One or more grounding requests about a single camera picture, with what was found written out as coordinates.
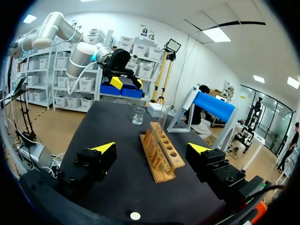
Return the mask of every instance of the glass beaker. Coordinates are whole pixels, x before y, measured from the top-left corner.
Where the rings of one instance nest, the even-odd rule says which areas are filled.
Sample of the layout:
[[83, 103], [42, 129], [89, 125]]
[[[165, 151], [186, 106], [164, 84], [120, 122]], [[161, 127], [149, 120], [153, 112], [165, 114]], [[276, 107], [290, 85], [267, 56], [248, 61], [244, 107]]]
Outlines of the glass beaker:
[[143, 123], [143, 116], [145, 109], [141, 107], [134, 107], [134, 115], [132, 117], [132, 123], [136, 125], [141, 125]]

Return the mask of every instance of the black table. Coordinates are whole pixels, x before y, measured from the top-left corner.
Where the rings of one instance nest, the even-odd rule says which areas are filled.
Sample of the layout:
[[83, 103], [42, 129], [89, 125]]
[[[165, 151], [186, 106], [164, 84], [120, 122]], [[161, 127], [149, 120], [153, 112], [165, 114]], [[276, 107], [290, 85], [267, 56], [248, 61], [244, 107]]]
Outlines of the black table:
[[[61, 168], [73, 163], [76, 152], [116, 142], [118, 158], [101, 183], [96, 183], [79, 205], [109, 218], [131, 221], [130, 212], [141, 214], [139, 222], [200, 224], [225, 206], [207, 183], [201, 183], [185, 159], [188, 142], [207, 147], [194, 131], [167, 133], [186, 165], [175, 171], [176, 179], [156, 184], [148, 166], [140, 134], [151, 121], [146, 111], [142, 125], [131, 121], [133, 106], [96, 101], [75, 132]], [[171, 122], [168, 117], [166, 126]]]

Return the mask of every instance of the ceiling light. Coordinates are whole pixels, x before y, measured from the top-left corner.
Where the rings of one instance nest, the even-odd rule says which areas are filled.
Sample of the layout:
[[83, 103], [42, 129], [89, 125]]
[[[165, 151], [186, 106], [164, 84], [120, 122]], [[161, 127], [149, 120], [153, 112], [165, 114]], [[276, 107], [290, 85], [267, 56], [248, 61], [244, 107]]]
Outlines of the ceiling light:
[[255, 75], [253, 75], [253, 78], [254, 78], [256, 81], [258, 81], [258, 82], [264, 83], [264, 79], [263, 79], [262, 77], [260, 77], [260, 76], [255, 76]]
[[295, 89], [298, 89], [299, 85], [300, 85], [300, 82], [296, 81], [294, 78], [291, 78], [289, 76], [289, 78], [287, 79], [287, 84], [291, 85]]
[[204, 30], [204, 34], [206, 34], [211, 40], [214, 42], [230, 42], [231, 40], [227, 35], [219, 28], [213, 28], [209, 30]]
[[25, 19], [23, 20], [24, 23], [31, 23], [32, 21], [36, 20], [34, 15], [28, 14]]

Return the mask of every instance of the person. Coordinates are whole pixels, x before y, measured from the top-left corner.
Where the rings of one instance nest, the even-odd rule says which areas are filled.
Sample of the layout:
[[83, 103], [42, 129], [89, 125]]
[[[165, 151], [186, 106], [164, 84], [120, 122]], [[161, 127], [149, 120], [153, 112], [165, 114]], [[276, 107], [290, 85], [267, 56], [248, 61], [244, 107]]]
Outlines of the person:
[[[206, 85], [201, 85], [199, 87], [199, 90], [205, 94], [210, 93], [210, 89]], [[194, 129], [197, 133], [199, 133], [199, 136], [202, 139], [204, 139], [211, 135], [211, 131], [209, 129], [210, 122], [201, 118], [201, 111], [202, 111], [202, 108], [195, 105], [191, 128]], [[190, 113], [190, 108], [184, 113], [184, 115], [187, 118], [187, 120], [186, 120], [187, 124], [188, 124], [188, 120], [189, 120], [189, 113]]]
[[295, 133], [294, 137], [292, 138], [291, 143], [289, 144], [289, 148], [286, 151], [285, 156], [283, 156], [280, 164], [277, 167], [277, 170], [279, 170], [280, 172], [282, 172], [282, 171], [285, 170], [285, 161], [291, 155], [291, 153], [293, 152], [293, 149], [296, 147], [296, 144], [298, 142], [298, 138], [299, 138], [299, 122], [297, 122], [295, 124], [295, 130], [296, 130], [296, 133]]

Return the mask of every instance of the robotic arm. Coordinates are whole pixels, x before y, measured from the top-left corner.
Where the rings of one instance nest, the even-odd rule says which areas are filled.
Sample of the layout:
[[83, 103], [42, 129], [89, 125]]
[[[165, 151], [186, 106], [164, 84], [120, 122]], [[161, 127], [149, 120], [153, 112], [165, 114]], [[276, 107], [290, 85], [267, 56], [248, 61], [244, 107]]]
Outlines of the robotic arm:
[[116, 88], [121, 89], [123, 86], [119, 80], [120, 75], [127, 75], [127, 78], [133, 81], [137, 89], [142, 88], [142, 81], [134, 76], [132, 70], [125, 69], [130, 59], [130, 54], [127, 51], [119, 49], [114, 52], [102, 43], [89, 44], [88, 37], [68, 24], [60, 12], [50, 13], [39, 29], [20, 36], [9, 48], [8, 54], [18, 58], [30, 49], [51, 47], [56, 36], [66, 42], [77, 44], [67, 67], [69, 78], [79, 79], [79, 76], [84, 72], [83, 70], [87, 69], [91, 62], [97, 62], [103, 69], [103, 76], [108, 77], [109, 83]]

